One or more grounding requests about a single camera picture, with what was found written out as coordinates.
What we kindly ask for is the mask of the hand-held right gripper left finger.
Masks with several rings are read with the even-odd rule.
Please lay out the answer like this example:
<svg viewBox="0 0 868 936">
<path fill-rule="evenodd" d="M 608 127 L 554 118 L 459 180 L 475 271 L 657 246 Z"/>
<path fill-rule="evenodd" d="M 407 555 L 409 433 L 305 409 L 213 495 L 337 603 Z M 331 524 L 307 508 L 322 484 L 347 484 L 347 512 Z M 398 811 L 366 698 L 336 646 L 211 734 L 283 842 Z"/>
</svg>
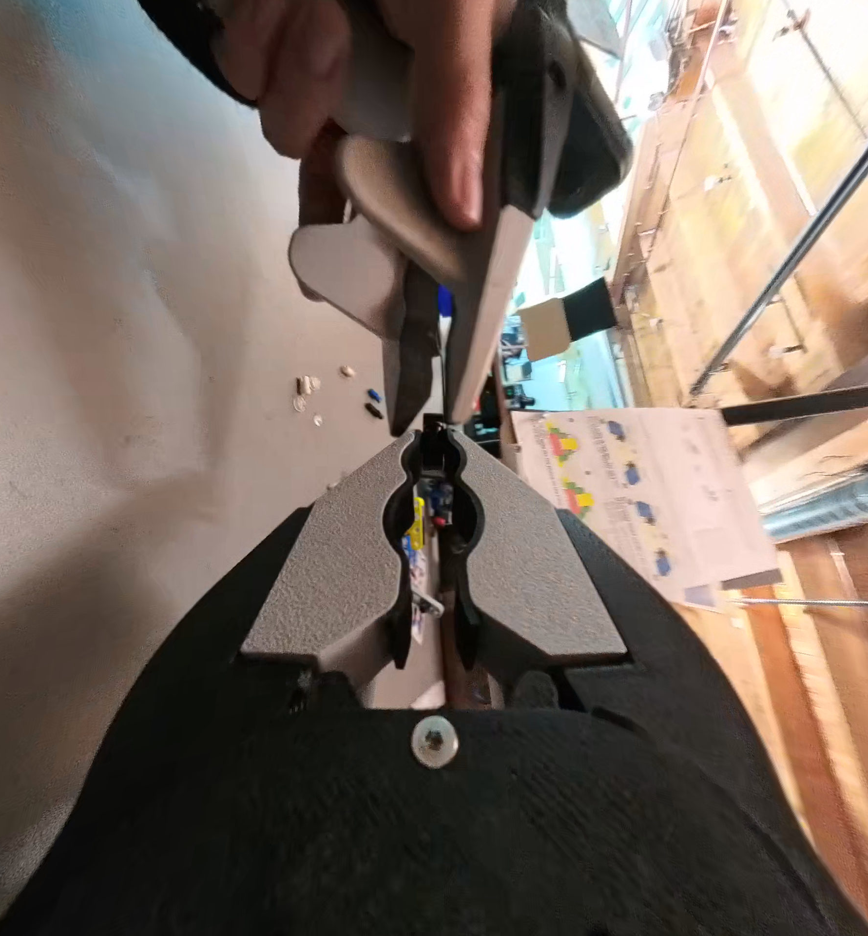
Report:
<svg viewBox="0 0 868 936">
<path fill-rule="evenodd" d="M 414 521 L 415 429 L 311 506 L 240 648 L 253 662 L 339 673 L 365 700 L 417 700 L 414 596 L 402 539 Z"/>
</svg>

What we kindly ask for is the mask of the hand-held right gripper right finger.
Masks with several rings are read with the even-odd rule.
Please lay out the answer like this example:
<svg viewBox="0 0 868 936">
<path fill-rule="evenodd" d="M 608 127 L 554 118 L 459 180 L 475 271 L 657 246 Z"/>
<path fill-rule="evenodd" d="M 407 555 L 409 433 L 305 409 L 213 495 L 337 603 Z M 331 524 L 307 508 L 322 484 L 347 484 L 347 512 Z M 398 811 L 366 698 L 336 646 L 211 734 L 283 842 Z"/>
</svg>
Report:
<svg viewBox="0 0 868 936">
<path fill-rule="evenodd" d="M 625 663 L 629 650 L 552 504 L 462 432 L 443 431 L 452 487 L 456 653 L 510 691 L 537 671 Z"/>
</svg>

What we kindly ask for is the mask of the large silver air duct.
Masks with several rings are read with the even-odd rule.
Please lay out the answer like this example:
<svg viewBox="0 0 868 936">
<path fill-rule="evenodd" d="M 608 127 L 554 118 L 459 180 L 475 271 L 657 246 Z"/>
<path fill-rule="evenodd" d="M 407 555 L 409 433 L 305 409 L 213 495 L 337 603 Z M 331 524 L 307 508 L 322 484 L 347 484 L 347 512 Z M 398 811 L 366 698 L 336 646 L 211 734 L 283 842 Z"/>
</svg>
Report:
<svg viewBox="0 0 868 936">
<path fill-rule="evenodd" d="M 868 525 L 868 464 L 838 483 L 763 515 L 762 527 L 775 543 Z"/>
</svg>

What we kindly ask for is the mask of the person's left hand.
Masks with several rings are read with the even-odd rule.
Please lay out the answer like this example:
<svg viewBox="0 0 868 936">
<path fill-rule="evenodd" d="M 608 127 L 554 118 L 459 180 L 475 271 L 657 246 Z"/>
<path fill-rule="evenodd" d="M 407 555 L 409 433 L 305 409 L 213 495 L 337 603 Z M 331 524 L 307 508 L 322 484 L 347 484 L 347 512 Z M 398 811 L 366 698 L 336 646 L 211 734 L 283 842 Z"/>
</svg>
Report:
<svg viewBox="0 0 868 936">
<path fill-rule="evenodd" d="M 460 230 L 482 221 L 482 165 L 491 111 L 491 56 L 515 2 L 380 2 L 396 38 L 413 49 L 411 138 L 434 202 Z M 334 179 L 343 130 L 332 120 L 350 59 L 337 2 L 238 2 L 216 59 L 229 85 L 252 100 L 282 156 L 299 159 L 299 226 L 340 223 L 345 198 Z"/>
</svg>

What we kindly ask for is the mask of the black ceiling pipe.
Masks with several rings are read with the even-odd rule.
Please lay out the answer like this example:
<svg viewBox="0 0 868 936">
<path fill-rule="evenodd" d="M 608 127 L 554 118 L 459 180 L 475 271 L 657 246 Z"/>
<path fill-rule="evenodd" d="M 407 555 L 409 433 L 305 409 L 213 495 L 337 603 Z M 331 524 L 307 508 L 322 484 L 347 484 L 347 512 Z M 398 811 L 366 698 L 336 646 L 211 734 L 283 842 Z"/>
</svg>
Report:
<svg viewBox="0 0 868 936">
<path fill-rule="evenodd" d="M 761 319 L 772 300 L 780 294 L 782 286 L 790 279 L 802 265 L 804 259 L 820 241 L 824 233 L 830 228 L 836 217 L 858 192 L 861 184 L 868 178 L 868 141 L 863 150 L 851 165 L 847 174 L 837 183 L 829 197 L 815 214 L 805 228 L 802 229 L 798 239 L 791 250 L 785 255 L 782 262 L 771 275 L 766 285 L 756 296 L 753 303 L 743 314 L 727 338 L 719 345 L 709 358 L 702 373 L 693 382 L 689 389 L 691 399 L 696 399 L 708 387 L 714 376 L 721 372 L 737 348 L 743 343 L 746 335 Z"/>
</svg>

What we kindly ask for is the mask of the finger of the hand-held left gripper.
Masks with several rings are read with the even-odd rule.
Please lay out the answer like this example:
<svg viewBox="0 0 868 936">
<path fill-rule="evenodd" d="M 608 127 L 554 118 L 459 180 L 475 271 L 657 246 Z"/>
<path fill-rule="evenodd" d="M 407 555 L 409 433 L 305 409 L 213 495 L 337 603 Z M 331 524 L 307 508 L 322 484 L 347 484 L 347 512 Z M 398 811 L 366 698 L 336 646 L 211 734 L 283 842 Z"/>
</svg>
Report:
<svg viewBox="0 0 868 936">
<path fill-rule="evenodd" d="M 390 432 L 405 434 L 430 399 L 440 355 L 436 282 L 361 215 L 296 230 L 289 264 L 302 287 L 380 339 Z"/>
<path fill-rule="evenodd" d="M 535 186 L 510 149 L 497 135 L 487 143 L 485 214 L 472 233 L 440 216 L 409 144 L 351 136 L 338 153 L 339 181 L 356 217 L 367 218 L 439 287 L 441 411 L 452 423 L 469 418 L 482 389 L 534 227 L 534 209 L 521 204 Z"/>
</svg>

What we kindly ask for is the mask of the rounded cardboard panel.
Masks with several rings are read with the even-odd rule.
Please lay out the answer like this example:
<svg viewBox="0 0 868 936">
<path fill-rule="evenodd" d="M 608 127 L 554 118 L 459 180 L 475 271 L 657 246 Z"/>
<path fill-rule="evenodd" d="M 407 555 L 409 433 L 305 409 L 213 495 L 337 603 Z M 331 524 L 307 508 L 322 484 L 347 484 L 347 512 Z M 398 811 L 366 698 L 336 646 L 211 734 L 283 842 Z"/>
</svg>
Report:
<svg viewBox="0 0 868 936">
<path fill-rule="evenodd" d="M 548 298 L 517 311 L 526 357 L 536 363 L 568 351 L 571 336 L 563 298 Z"/>
</svg>

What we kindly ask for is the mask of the black lego connector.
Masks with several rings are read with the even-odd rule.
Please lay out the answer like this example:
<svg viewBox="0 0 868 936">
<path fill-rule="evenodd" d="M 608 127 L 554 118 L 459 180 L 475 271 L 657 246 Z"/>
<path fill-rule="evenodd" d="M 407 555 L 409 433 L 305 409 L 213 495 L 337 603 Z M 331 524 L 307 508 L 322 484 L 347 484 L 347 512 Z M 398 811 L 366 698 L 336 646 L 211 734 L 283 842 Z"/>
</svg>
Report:
<svg viewBox="0 0 868 936">
<path fill-rule="evenodd" d="M 451 460 L 450 427 L 441 414 L 424 413 L 420 436 L 421 476 L 445 478 Z"/>
</svg>

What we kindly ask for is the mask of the printed paper instruction sign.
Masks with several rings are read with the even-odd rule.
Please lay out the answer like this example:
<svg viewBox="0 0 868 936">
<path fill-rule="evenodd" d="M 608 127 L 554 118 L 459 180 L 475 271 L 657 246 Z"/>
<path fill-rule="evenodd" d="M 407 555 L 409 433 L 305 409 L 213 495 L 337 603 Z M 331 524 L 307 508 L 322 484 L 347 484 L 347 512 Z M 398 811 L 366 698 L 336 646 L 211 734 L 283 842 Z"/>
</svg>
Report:
<svg viewBox="0 0 868 936">
<path fill-rule="evenodd" d="M 663 597 L 782 581 L 776 547 L 717 412 L 619 408 L 510 415 L 514 470 Z"/>
</svg>

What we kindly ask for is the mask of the black monitor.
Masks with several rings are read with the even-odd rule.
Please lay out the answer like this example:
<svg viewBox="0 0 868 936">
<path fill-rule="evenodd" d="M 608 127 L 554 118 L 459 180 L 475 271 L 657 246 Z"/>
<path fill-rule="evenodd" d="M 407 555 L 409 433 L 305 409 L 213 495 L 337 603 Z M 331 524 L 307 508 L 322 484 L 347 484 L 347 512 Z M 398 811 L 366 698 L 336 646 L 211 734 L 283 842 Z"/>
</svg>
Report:
<svg viewBox="0 0 868 936">
<path fill-rule="evenodd" d="M 617 326 L 610 287 L 603 277 L 569 293 L 561 301 L 571 343 Z"/>
</svg>

